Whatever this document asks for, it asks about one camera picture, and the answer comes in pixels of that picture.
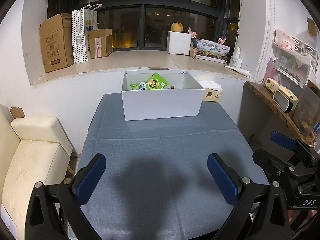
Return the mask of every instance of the blue tablecloth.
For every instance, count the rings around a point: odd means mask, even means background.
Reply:
[[[104,95],[79,168],[96,153],[107,168],[81,209],[103,240],[183,240],[217,230],[232,206],[207,169],[215,152],[240,176],[268,183],[219,103],[202,102],[193,117],[125,121],[121,94]]]

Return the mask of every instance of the white shopping bag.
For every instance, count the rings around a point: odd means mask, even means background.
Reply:
[[[102,6],[101,3],[72,11],[72,49],[75,63],[88,61],[90,57],[89,41],[87,31],[97,30],[98,14],[96,9]]]

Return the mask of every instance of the window frame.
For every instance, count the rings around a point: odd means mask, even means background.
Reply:
[[[78,0],[48,0],[47,18],[50,18],[60,12],[71,13],[72,10],[78,10],[87,5],[77,5],[75,4],[75,1]],[[214,18],[218,20],[218,24],[215,30],[215,40],[217,40],[218,37],[224,38],[224,36],[227,35],[227,22],[230,22],[230,20],[232,22],[239,21],[238,18],[228,18],[228,12],[230,11],[230,0],[217,0],[216,7],[201,4],[199,2],[191,0],[97,0],[96,3],[102,4],[102,7],[100,7],[97,11],[105,11],[118,8],[139,8],[137,47],[120,49],[114,48],[114,51],[163,50],[163,48],[145,47],[145,13],[147,7],[175,9],[195,13],[209,18]]]

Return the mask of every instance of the sofa armrest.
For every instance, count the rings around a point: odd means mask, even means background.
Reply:
[[[58,142],[71,155],[72,146],[56,117],[24,117],[11,122],[20,140]]]

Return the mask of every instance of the windowsill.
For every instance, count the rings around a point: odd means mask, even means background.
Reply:
[[[190,56],[169,54],[162,50],[114,51],[108,57],[94,58],[86,62],[73,64],[67,68],[45,73],[32,85],[92,71],[119,71],[128,68],[138,69],[141,67],[208,71],[229,75],[237,79],[250,80],[250,78],[230,70],[224,67],[224,65],[223,63],[209,60],[193,59]]]

